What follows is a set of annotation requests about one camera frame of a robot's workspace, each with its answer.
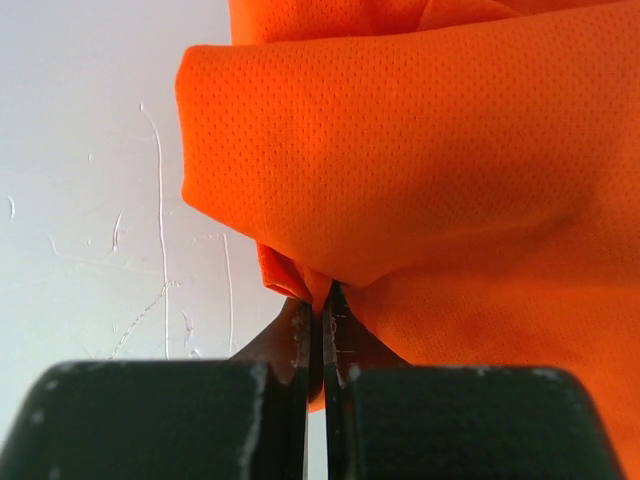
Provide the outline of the orange t shirt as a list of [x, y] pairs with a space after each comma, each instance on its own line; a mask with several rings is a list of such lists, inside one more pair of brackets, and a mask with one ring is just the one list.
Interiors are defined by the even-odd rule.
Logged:
[[406, 360], [555, 365], [639, 473], [639, 5], [234, 1], [176, 78], [187, 204]]

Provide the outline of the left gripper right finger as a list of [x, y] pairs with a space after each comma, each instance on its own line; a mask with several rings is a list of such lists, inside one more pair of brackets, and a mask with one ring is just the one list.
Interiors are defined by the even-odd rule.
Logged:
[[594, 402], [546, 366], [413, 366], [333, 285], [322, 312], [332, 479], [620, 479]]

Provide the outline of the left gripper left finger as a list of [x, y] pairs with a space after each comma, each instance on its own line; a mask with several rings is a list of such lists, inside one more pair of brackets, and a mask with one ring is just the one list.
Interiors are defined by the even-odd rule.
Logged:
[[67, 361], [33, 384], [5, 479], [304, 479], [310, 307], [227, 360]]

